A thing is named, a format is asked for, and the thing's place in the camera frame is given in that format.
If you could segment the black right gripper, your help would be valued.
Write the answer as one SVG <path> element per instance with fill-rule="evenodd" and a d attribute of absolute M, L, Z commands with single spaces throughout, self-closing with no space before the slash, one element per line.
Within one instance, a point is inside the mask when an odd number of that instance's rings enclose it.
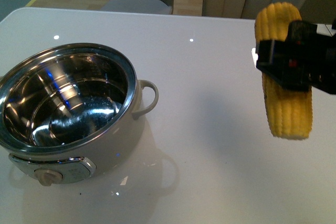
<path fill-rule="evenodd" d="M 319 34 L 317 28 L 295 20 L 289 23 L 285 41 L 257 43 L 256 68 L 285 90 L 307 92 L 315 87 L 335 94 L 335 35 Z"/>

